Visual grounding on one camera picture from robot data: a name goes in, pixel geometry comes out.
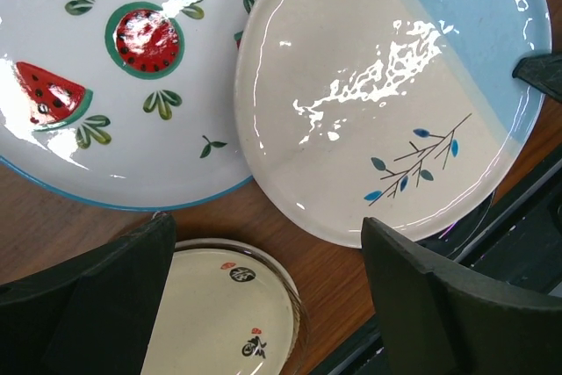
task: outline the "plate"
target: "plate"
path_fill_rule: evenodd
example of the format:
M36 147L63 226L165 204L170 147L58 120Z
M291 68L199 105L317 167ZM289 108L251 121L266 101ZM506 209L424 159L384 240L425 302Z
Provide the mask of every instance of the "plate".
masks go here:
M233 252L239 252L241 254L258 259L258 261L261 261L262 263L269 263L271 266L273 266L278 276L289 285L295 296L299 296L299 290L297 289L295 282L293 281L291 275L285 269L285 267L281 265L281 263L273 256L271 256L267 252L262 251L261 249L256 248L255 246L249 245L244 242L231 241L230 239L221 239L218 237L191 239L189 241L181 241L176 244L176 250L210 247L232 250Z
M232 244L201 244L178 244L142 373L281 373L299 332L291 287Z
M246 34L234 107L256 181L356 248L363 217L418 241L495 189L543 103L512 70L551 49L545 0L259 0Z
M232 87L254 1L0 0L2 161L134 210L246 183Z

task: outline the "blue and white plate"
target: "blue and white plate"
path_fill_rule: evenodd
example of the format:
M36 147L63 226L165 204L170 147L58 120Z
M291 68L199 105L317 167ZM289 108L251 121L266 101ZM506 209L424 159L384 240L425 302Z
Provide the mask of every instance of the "blue and white plate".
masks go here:
M360 247L375 216L417 241L509 171L543 102L512 70L550 49L545 0L259 0L235 83L242 149L311 234Z

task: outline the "branch painting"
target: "branch painting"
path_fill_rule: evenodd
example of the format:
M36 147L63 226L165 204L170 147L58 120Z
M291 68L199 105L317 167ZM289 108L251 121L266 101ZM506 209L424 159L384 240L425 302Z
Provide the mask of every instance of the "branch painting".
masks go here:
M435 142L427 147L421 148L419 144L416 145L414 142L410 141L408 144L412 151L393 160L393 162L407 162L408 165L403 169L396 169L394 167L390 169L383 160L372 157L371 162L375 169L385 173L380 180L389 180L392 181L392 183L383 191L377 190L366 195L364 199L370 202L369 206L372 206L384 196L396 198L398 191L404 191L409 185L413 184L414 181L416 188L420 185L421 179L427 182L433 182L435 180L433 173L426 168L427 160L435 153L433 160L441 159L443 161L442 170L445 170L449 159L458 155L459 146L458 141L455 139L455 132L471 116L472 114L467 115L444 136L431 133L427 129L414 129L414 135L418 138L432 139L435 140Z

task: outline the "white plate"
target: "white plate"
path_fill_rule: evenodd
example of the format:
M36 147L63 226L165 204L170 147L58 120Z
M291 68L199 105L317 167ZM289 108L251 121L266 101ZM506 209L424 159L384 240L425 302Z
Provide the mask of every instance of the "white plate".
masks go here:
M277 375L294 332L290 296L265 265L229 250L179 251L142 374Z
M196 205L244 184L232 86L251 5L0 0L2 161L126 209Z
M365 216L416 241L483 201L543 101L512 69L551 48L545 0L259 0L246 34L234 106L252 173L351 247Z

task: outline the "wood grain surface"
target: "wood grain surface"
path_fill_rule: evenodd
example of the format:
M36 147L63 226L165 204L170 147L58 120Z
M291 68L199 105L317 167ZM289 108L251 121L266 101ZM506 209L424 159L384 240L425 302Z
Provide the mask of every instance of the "wood grain surface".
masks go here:
M555 49L562 48L562 0L548 0ZM547 100L535 130L499 189L509 190L562 142L562 106ZM44 191L0 166L0 284L95 248L148 216L86 206ZM256 183L174 212L178 240L226 237L251 243L292 274L311 320L303 373L311 371L372 314L357 250L317 240L294 226Z

